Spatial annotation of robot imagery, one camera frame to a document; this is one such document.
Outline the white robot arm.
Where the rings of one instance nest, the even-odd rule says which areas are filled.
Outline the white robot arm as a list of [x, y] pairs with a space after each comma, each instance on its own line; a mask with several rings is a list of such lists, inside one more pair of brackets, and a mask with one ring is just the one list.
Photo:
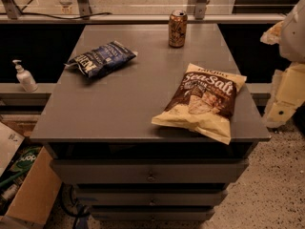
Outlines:
[[299, 0], [283, 21], [262, 34], [260, 41], [277, 44], [280, 56], [291, 62], [285, 71], [274, 72], [263, 115], [268, 128], [278, 128], [305, 102], [305, 0]]

